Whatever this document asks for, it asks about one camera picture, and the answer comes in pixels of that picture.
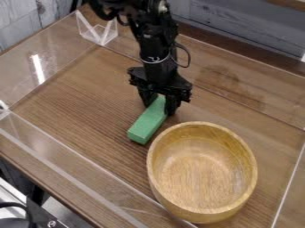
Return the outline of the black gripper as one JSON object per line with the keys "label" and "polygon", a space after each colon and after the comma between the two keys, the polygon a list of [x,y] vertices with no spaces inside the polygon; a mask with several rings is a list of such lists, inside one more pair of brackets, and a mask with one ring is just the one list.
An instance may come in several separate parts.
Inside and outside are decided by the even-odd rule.
{"label": "black gripper", "polygon": [[127,69],[130,84],[137,87],[146,107],[157,100],[158,94],[166,95],[165,110],[173,116],[181,101],[192,101],[192,83],[180,75],[174,60],[145,63],[142,67]]}

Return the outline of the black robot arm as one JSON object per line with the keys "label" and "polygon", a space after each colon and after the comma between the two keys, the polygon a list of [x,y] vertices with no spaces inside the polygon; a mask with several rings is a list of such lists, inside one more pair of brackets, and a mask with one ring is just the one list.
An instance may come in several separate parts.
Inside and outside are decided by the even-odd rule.
{"label": "black robot arm", "polygon": [[165,113],[176,114],[182,102],[192,101],[192,82],[180,74],[178,51],[189,53],[177,42],[180,27],[168,0],[86,0],[102,20],[117,19],[130,27],[140,45],[142,67],[127,70],[130,84],[137,87],[142,102],[149,107],[158,95],[166,97]]}

